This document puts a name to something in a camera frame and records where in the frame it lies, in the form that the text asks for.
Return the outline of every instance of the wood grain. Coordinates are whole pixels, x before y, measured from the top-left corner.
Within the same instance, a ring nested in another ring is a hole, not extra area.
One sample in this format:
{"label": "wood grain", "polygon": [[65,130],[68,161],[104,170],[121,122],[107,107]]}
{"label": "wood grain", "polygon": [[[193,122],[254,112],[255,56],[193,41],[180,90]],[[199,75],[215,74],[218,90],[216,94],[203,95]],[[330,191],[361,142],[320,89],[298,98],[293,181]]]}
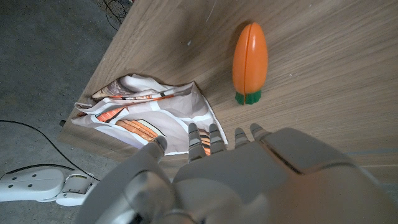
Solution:
{"label": "wood grain", "polygon": [[[232,59],[252,21],[266,35],[269,71],[260,102],[241,106],[234,100]],[[129,73],[168,85],[194,80],[229,148],[235,128],[258,123],[268,131],[296,128],[356,152],[398,148],[397,72],[397,1],[138,1],[79,102]],[[119,161],[135,151],[70,121],[59,139]],[[377,159],[372,166],[382,165]]]}

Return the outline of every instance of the orange toy carrot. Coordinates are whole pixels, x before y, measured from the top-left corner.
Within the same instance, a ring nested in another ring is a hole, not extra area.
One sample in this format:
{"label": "orange toy carrot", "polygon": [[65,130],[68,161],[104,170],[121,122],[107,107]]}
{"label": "orange toy carrot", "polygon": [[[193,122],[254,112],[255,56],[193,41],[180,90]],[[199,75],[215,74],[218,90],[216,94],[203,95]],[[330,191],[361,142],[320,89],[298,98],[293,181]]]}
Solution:
{"label": "orange toy carrot", "polygon": [[261,26],[247,25],[236,44],[232,65],[232,80],[239,104],[257,103],[266,81],[268,68],[267,44]]}

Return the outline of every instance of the robot finger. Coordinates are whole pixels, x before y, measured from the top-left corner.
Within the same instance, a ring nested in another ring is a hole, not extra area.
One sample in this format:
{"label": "robot finger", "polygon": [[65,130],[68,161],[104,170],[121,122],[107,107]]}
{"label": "robot finger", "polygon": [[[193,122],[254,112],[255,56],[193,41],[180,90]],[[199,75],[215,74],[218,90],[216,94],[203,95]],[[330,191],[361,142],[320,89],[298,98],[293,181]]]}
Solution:
{"label": "robot finger", "polygon": [[226,150],[223,138],[216,124],[209,126],[210,132],[210,153],[214,154]]}
{"label": "robot finger", "polygon": [[253,135],[254,140],[260,141],[263,137],[267,136],[268,134],[271,134],[270,132],[264,130],[260,125],[256,123],[252,123],[250,125],[250,131],[251,134]]}
{"label": "robot finger", "polygon": [[244,133],[243,129],[235,129],[235,149],[249,143],[248,137]]}
{"label": "robot finger", "polygon": [[189,136],[188,162],[192,162],[194,160],[205,157],[206,152],[201,144],[200,134],[198,131],[198,127],[195,125],[195,123],[189,124],[188,136]]}

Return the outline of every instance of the wire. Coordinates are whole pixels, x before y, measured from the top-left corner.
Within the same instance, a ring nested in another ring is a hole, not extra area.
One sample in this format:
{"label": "wire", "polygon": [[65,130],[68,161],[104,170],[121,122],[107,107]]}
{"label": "wire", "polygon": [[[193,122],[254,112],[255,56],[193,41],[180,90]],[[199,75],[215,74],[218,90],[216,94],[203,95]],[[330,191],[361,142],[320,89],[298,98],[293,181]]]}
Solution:
{"label": "wire", "polygon": [[[33,130],[39,132],[41,135],[43,135],[43,136],[46,138],[46,140],[52,145],[52,147],[54,147],[54,149],[57,150],[59,154],[61,154],[61,156],[62,156],[63,158],[65,158],[70,164],[72,164],[72,165],[73,165],[74,167],[76,167],[77,169],[81,170],[83,173],[89,175],[86,171],[84,171],[83,169],[81,169],[80,167],[78,167],[76,164],[74,164],[70,159],[68,159],[68,157],[67,157],[66,155],[64,155],[64,154],[55,146],[55,144],[54,144],[43,132],[41,132],[39,129],[37,129],[37,128],[33,127],[33,126],[30,126],[30,125],[28,125],[28,124],[22,123],[22,122],[18,122],[18,121],[0,120],[0,122],[20,124],[20,125],[27,126],[28,128],[31,128],[31,129],[33,129]],[[89,175],[89,176],[92,177],[92,178],[94,178],[95,180],[100,181],[99,179],[93,177],[92,175]]]}
{"label": "wire", "polygon": [[19,172],[19,171],[22,171],[22,170],[26,170],[26,169],[30,169],[30,168],[34,168],[34,167],[43,167],[43,166],[59,167],[59,168],[64,168],[64,169],[68,169],[68,170],[72,170],[72,171],[75,170],[74,168],[70,168],[70,167],[63,166],[63,165],[58,165],[58,164],[36,164],[36,165],[25,166],[25,167],[22,167],[22,168],[19,168],[19,169],[12,170],[10,172],[7,172],[7,174],[13,174],[13,173],[16,173],[16,172]]}
{"label": "wire", "polygon": [[[105,6],[106,6],[106,9],[105,9],[106,20],[108,21],[108,23],[111,25],[111,27],[112,27],[113,29],[119,30],[119,29],[115,28],[115,27],[112,25],[112,23],[109,21],[109,18],[108,18],[108,9],[111,11],[111,14],[118,20],[119,26],[120,26],[120,25],[122,24],[121,19],[124,19],[124,18],[126,17],[126,15],[127,15],[127,11],[126,11],[126,9],[124,8],[123,3],[121,3],[119,0],[112,0],[112,1],[110,1],[109,3],[107,3],[105,0],[102,0],[102,1],[104,2]],[[119,4],[122,6],[123,11],[124,11],[124,15],[123,15],[123,16],[117,16],[117,15],[115,15],[115,13],[112,11],[112,9],[111,9],[110,6],[109,6],[112,2],[117,2],[117,3],[119,3]]]}

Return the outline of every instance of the white power strip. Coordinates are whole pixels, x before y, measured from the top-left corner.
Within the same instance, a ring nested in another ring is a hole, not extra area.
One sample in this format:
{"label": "white power strip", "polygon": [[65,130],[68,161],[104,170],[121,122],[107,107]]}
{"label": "white power strip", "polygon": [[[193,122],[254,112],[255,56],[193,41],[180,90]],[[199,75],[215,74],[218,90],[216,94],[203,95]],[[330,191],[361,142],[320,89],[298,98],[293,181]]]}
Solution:
{"label": "white power strip", "polygon": [[58,169],[5,174],[0,179],[0,202],[54,198],[62,190],[64,180]]}

